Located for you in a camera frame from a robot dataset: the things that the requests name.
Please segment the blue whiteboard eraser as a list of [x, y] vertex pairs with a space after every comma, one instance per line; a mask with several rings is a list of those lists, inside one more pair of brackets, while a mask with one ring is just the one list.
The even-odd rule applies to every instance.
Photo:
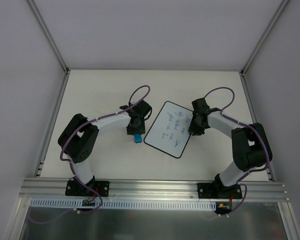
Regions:
[[142, 139], [142, 135], [141, 135], [140, 133], [134, 134], [134, 142], [135, 142], [136, 144], [139, 144], [139, 143], [141, 143], [142, 141], [143, 141], [143, 139]]

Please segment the small black-framed whiteboard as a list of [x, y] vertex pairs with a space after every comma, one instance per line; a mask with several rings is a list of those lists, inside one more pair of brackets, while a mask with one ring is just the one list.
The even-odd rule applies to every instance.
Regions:
[[144, 143], [176, 159], [181, 158], [191, 137], [193, 111], [166, 101], [147, 132]]

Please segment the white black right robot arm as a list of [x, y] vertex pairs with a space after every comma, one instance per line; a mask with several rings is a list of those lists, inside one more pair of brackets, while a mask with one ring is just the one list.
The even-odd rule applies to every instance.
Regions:
[[247, 124], [235, 120], [217, 107], [208, 106], [205, 98], [192, 101], [192, 120], [188, 133], [201, 136], [207, 129], [215, 129], [231, 139], [231, 164], [217, 174], [211, 183], [198, 183], [199, 199], [242, 199], [239, 182], [250, 173], [264, 171], [273, 159], [264, 127], [260, 123]]

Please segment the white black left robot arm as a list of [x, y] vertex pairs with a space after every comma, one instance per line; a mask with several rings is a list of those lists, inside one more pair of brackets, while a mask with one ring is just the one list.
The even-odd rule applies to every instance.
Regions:
[[57, 140], [61, 147], [60, 158], [69, 163], [73, 174], [67, 182], [65, 195], [92, 197], [98, 193], [101, 197], [108, 197], [110, 182], [97, 180], [88, 161], [97, 137], [125, 128], [126, 133], [134, 137], [135, 143], [141, 143], [142, 135], [146, 132], [145, 121], [151, 114], [152, 107], [141, 100], [120, 106], [118, 113], [102, 119], [88, 120], [80, 113], [74, 115]]

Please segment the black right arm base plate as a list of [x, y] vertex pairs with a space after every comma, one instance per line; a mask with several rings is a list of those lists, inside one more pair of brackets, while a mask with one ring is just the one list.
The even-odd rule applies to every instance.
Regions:
[[199, 199], [235, 199], [243, 198], [241, 187], [238, 184], [232, 186], [217, 185], [215, 182], [198, 183], [197, 192]]

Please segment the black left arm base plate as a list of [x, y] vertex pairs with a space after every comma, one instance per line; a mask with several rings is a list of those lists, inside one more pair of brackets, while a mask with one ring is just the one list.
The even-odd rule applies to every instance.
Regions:
[[[109, 196], [110, 182], [92, 179], [86, 184], [89, 188], [97, 192], [101, 197]], [[65, 195], [71, 197], [91, 197], [93, 192], [85, 188], [76, 179], [71, 178], [66, 185]]]

